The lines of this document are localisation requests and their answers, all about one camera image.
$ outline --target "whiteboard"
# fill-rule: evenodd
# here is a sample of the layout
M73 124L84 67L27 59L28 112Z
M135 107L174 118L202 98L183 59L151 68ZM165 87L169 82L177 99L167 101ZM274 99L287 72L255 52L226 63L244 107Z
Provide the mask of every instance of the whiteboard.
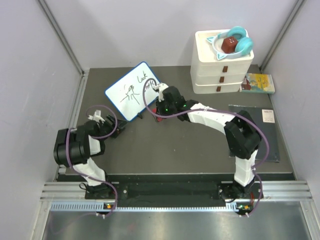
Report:
M143 61L105 90L105 95L127 121L134 119L146 108L142 93L144 84L150 78L159 83L148 64ZM153 81L149 81L145 89L145 100L148 105L159 95L152 89L154 85Z

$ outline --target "black notebook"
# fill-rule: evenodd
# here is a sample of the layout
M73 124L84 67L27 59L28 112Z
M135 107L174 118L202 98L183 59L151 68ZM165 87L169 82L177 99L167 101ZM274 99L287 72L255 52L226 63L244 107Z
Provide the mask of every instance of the black notebook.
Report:
M270 151L266 159L266 162L279 162L280 158L274 111L270 108L236 105L229 105L229 110L234 113L238 113L240 112L240 110L245 110L250 114L255 124L258 126L258 128L261 129L261 131L266 136L266 139L269 142ZM258 153L256 155L256 159L262 160L265 154L266 144L262 140L259 146Z

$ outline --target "blue whiteboard border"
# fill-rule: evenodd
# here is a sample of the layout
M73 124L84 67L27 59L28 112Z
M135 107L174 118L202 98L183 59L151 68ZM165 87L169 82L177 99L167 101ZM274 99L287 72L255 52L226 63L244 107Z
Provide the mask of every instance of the blue whiteboard border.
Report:
M139 67L139 65L145 63L148 68L150 69L150 71L153 73L153 75L156 77L156 79L159 81L159 83L161 83L161 81L158 79L158 77L156 76L156 74L154 73L154 71L152 71L151 67L148 65L148 63L146 63L145 61L140 62L137 66L135 66L134 68L132 68L130 71L128 71L125 75L123 75L122 77L120 77L117 81L115 81L111 86L107 87L104 90L104 95L109 99L109 101L112 103L112 105L118 110L118 112L121 114L121 116L128 122L132 122L133 120L136 119L136 117L138 116L138 113L143 113L146 110L146 107L144 107L144 109L140 112L136 113L136 116L134 118L132 118L130 121L128 119L126 119L126 117L122 114L122 112L117 108L117 106L115 105L115 103L107 96L106 91L111 88L113 85L115 85L118 81L120 81L124 76L128 75L129 73L131 73L135 68Z

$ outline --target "headphone ear cushion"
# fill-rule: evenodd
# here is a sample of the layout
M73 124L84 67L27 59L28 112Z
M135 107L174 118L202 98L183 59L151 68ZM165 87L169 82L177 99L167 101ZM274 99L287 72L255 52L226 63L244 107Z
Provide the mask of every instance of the headphone ear cushion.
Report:
M252 48L254 47L254 42L250 37L244 37L242 38L238 44L235 47L235 52L241 52L242 51L242 56L248 55Z
M241 26L234 26L233 28L231 28L228 33L227 33L227 37L235 37L235 39L237 39L238 41L242 38L244 38L247 35L246 30L241 27Z

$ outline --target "stick figure drawing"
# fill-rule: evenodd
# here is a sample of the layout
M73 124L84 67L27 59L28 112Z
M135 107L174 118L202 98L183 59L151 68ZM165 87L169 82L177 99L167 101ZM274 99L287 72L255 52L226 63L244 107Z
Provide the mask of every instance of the stick figure drawing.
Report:
M130 99L131 100L135 99L136 103L140 105L140 103L136 99L136 95L140 95L140 94L139 93L135 93L134 92L134 88L135 87L133 85L130 85L129 88L128 88L128 91L125 94L126 96L120 102L122 102L125 99L128 99L129 101L130 101Z

